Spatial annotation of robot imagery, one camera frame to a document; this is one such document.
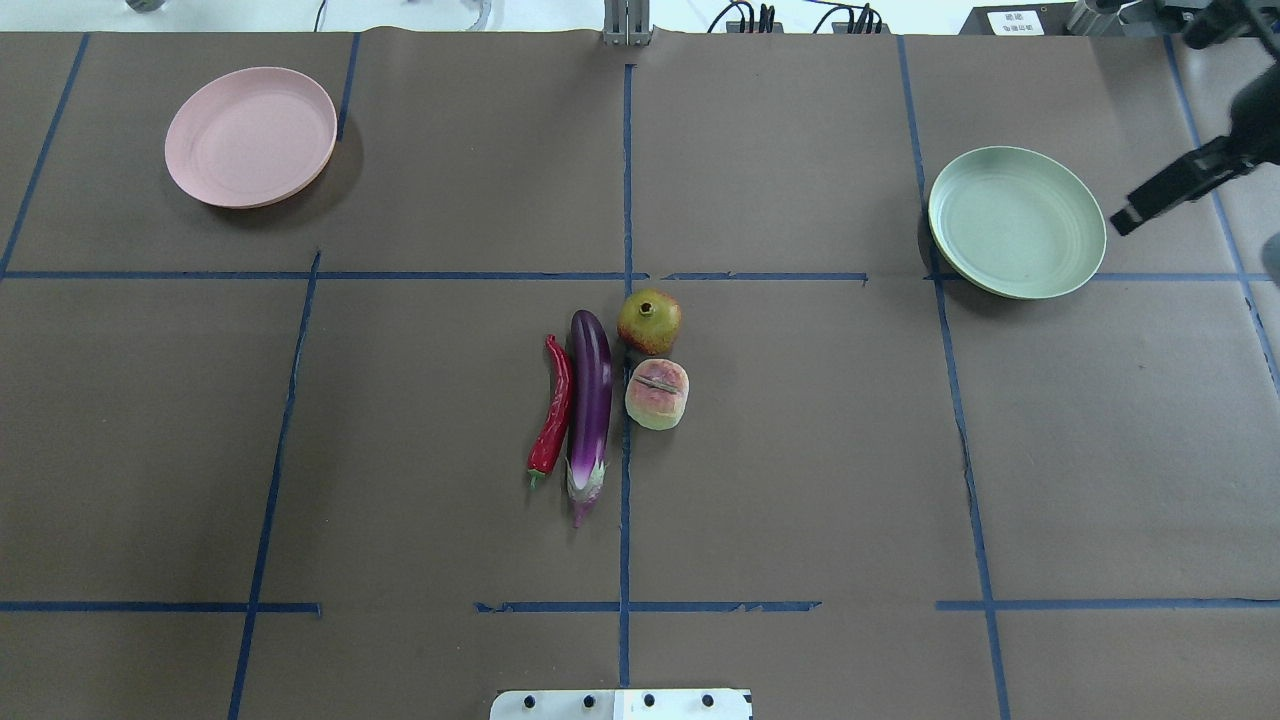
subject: white label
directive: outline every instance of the white label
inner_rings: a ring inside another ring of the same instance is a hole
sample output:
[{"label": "white label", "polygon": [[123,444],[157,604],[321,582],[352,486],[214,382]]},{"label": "white label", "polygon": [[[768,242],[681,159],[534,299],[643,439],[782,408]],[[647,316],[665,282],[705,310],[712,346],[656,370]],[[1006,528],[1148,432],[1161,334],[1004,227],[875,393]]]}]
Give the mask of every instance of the white label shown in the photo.
[{"label": "white label", "polygon": [[1006,10],[987,13],[987,22],[996,35],[1044,35],[1036,10]]}]

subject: black device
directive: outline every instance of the black device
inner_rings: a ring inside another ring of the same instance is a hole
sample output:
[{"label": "black device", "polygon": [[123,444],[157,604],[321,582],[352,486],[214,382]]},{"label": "black device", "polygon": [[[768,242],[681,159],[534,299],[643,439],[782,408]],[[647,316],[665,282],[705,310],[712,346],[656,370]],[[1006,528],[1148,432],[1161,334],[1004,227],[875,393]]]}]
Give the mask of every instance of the black device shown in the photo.
[{"label": "black device", "polygon": [[1174,160],[1126,196],[1129,204],[1111,215],[1121,236],[1263,163],[1280,164],[1280,46],[1263,13],[1274,18],[1276,8],[1258,8],[1248,0],[1213,0],[1187,24],[1183,41],[1193,50],[1253,35],[1276,63],[1235,95],[1228,135]]}]

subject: eggplant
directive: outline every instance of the eggplant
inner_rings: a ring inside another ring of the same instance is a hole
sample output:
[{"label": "eggplant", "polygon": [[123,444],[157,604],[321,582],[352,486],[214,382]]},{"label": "eggplant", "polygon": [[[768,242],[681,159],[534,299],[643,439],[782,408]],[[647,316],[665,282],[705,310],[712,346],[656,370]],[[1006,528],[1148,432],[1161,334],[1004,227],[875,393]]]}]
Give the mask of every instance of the eggplant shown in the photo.
[{"label": "eggplant", "polygon": [[604,489],[604,450],[613,404],[613,357],[600,319],[590,310],[573,313],[573,428],[566,484],[573,505],[573,527],[595,507]]}]

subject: table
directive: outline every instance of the table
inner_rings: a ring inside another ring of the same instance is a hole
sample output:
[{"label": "table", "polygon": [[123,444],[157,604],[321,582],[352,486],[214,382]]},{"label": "table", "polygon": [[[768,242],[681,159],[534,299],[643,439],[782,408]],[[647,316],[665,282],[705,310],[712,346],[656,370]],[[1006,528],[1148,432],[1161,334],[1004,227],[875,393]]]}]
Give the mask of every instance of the table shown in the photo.
[{"label": "table", "polygon": [[[759,717],[1280,708],[1280,173],[1112,234],[1051,301],[959,279],[922,215],[992,143],[1114,211],[1225,131],[1261,49],[0,53],[0,715],[485,717],[613,687],[745,688]],[[340,141],[285,202],[204,206],[165,129],[257,64],[320,82]],[[573,530],[524,475],[541,340],[649,286],[685,307],[689,410],[617,415]]]}]

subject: chili pepper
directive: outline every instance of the chili pepper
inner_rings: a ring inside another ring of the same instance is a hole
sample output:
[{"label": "chili pepper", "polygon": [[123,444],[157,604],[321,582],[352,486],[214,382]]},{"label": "chili pepper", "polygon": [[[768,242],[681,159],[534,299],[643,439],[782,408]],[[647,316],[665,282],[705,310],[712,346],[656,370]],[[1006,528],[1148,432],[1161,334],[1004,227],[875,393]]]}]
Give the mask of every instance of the chili pepper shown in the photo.
[{"label": "chili pepper", "polygon": [[547,409],[543,432],[538,434],[534,448],[529,452],[530,488],[538,487],[538,480],[545,478],[556,466],[556,459],[559,457],[561,447],[564,445],[564,433],[568,430],[568,415],[573,400],[573,370],[568,355],[557,345],[553,334],[547,336],[547,350],[552,355],[556,370],[556,388]]}]

